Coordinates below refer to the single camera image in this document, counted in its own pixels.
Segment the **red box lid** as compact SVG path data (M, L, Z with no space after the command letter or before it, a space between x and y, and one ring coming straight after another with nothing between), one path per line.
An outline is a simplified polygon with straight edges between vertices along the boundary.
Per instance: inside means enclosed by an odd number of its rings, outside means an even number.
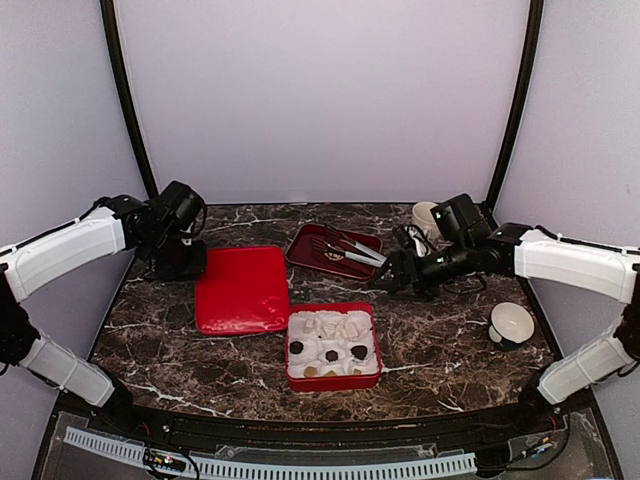
M236 336L286 328L289 292L285 257L276 246L210 249L195 286L200 333Z

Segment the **metal tongs white handles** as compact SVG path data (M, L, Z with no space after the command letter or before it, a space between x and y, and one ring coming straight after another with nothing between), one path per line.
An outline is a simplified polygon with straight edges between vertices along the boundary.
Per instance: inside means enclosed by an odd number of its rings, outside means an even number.
M331 226L325 227L323 237L311 240L311 248L314 254L331 261L350 260L373 268L380 268L387 261L385 255Z

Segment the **dark cylinder chocolate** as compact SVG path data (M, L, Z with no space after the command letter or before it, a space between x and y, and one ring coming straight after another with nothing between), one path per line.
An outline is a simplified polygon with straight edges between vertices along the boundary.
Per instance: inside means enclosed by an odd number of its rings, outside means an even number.
M352 355L358 360L364 360L367 357L368 349L364 345L357 345L351 348Z

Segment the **red box with liners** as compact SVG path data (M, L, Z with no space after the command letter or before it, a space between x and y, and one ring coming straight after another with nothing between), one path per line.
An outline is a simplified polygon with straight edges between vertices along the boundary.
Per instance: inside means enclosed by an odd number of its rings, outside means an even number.
M341 333L336 338L323 335L324 324L339 325ZM357 337L349 337L345 326L352 324L359 330ZM304 344L300 354L292 354L290 344ZM364 360L356 359L351 348L364 345L368 349ZM328 362L325 353L335 350L338 360ZM317 369L317 375L306 377L307 367ZM351 375L353 369L362 375ZM328 371L338 376L323 377ZM285 344L285 373L291 390L297 393L346 391L368 389L376 386L382 373L374 311L363 302L298 304L290 308Z

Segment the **dark heart chocolate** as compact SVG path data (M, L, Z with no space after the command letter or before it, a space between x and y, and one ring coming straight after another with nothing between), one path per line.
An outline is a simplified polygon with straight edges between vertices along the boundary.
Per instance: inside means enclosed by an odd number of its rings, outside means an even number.
M338 360L338 353L335 350L330 350L325 353L325 358L328 362L334 362Z

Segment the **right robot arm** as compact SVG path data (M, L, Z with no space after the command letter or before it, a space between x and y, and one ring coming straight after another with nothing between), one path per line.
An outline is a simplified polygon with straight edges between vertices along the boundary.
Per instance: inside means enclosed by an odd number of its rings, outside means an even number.
M517 432L534 432L554 406L638 363L639 252L631 247L590 243L543 227L505 223L480 234L462 234L451 239L448 247L425 257L396 251L370 286L391 296L410 288L414 298L429 300L447 281L471 273L550 280L605 295L625 306L618 325L531 377L510 413L510 424Z

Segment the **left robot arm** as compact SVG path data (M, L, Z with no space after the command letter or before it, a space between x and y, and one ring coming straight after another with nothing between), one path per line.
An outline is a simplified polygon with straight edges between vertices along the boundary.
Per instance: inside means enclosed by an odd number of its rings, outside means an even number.
M103 258L130 252L160 280L204 273L204 200L171 183L159 196L102 197L84 214L1 250L1 364L20 367L101 413L120 436L141 427L132 395L114 375L56 343L30 320L26 301L50 284Z

